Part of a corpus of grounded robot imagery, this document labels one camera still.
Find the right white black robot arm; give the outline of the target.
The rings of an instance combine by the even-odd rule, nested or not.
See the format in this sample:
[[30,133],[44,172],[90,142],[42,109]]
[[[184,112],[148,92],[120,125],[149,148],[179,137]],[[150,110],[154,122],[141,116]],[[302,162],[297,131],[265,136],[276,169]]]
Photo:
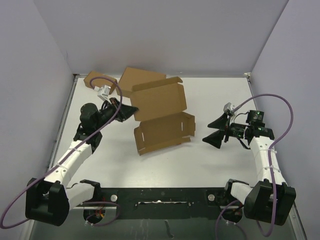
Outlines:
[[223,200],[232,205],[240,201],[244,215],[248,219],[282,226],[287,220],[296,198],[296,191],[287,185],[278,165],[276,151],[273,147],[275,136],[267,128],[264,112],[250,110],[244,124],[232,120],[235,115],[224,112],[218,119],[208,124],[215,132],[204,137],[203,142],[219,149],[230,137],[247,144],[242,146],[250,150],[254,157],[257,183],[251,187],[240,180],[229,179],[222,192]]

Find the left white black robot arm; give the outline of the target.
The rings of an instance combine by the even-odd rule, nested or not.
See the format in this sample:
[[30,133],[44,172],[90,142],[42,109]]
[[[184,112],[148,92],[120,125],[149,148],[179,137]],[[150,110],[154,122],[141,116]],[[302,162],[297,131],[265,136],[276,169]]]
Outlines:
[[105,100],[101,108],[86,103],[80,109],[80,123],[69,149],[41,179],[32,178],[27,185],[25,216],[46,224],[61,226],[69,211],[84,203],[91,206],[103,201],[100,183],[81,180],[69,182],[80,166],[98,148],[101,130],[112,121],[124,122],[138,112],[138,107],[121,103],[115,97]]

